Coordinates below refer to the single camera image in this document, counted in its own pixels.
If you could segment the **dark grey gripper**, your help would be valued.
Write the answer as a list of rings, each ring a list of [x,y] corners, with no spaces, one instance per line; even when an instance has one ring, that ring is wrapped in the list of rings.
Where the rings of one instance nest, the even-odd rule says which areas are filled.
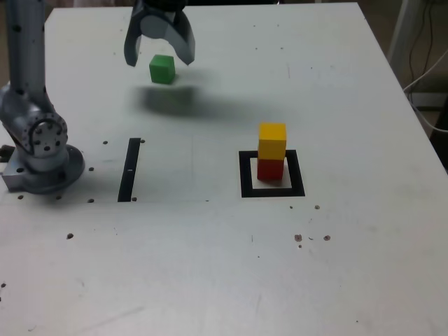
[[[143,18],[144,3],[158,10]],[[136,66],[142,34],[150,39],[165,40],[184,64],[193,63],[195,38],[188,18],[181,12],[185,7],[186,0],[136,0],[124,42],[126,63]]]

